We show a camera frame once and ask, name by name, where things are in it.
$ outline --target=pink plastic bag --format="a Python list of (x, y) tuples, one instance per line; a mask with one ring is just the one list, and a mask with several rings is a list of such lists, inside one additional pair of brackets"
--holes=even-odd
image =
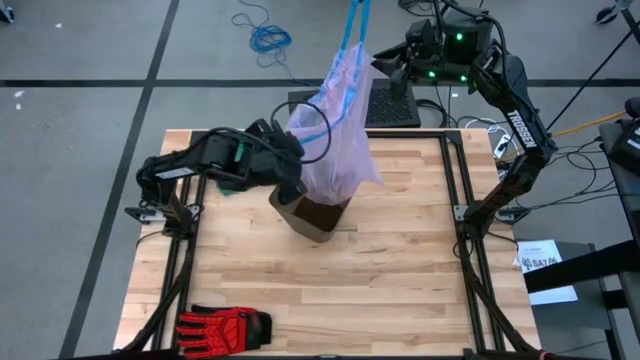
[[(372, 58), (364, 50), (371, 0), (365, 0), (360, 42), (345, 49), (358, 0), (352, 0), (345, 39), (318, 94), (309, 102), (318, 106), (331, 124), (331, 147), (322, 160), (302, 167), (307, 197), (320, 204), (336, 205), (351, 198), (363, 181), (382, 184), (369, 152), (365, 121), (373, 85)], [(315, 159), (327, 146), (327, 127), (310, 106), (298, 105), (289, 130), (302, 143), (304, 160)]]

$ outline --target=wooden table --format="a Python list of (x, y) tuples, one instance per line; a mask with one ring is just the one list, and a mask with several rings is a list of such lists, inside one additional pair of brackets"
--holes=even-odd
[[(489, 138), (485, 130), (461, 132), (474, 195), (482, 198), (498, 182)], [(185, 148), (190, 136), (191, 130), (168, 130), (162, 153)], [(270, 313), (273, 343), (251, 355), (456, 355), (474, 348), (439, 142), (376, 138), (369, 144), (385, 186), (363, 183), (324, 244), (291, 230), (268, 203), (271, 187), (228, 197), (207, 187), (188, 302)], [(457, 189), (464, 199), (460, 184)], [(142, 234), (158, 229), (145, 226)], [(505, 225), (492, 232), (512, 236)], [(487, 236), (485, 246), (498, 304), (539, 347), (514, 244)], [(139, 246), (115, 348), (155, 309), (168, 249), (161, 236)], [(482, 306), (481, 315), (491, 347)], [(165, 344), (171, 330), (165, 329)]]

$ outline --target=work glove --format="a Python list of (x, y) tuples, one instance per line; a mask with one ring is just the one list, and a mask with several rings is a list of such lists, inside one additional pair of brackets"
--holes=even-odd
[(271, 316), (244, 307), (191, 306), (180, 314), (178, 345), (190, 359), (209, 358), (259, 349), (271, 343)]

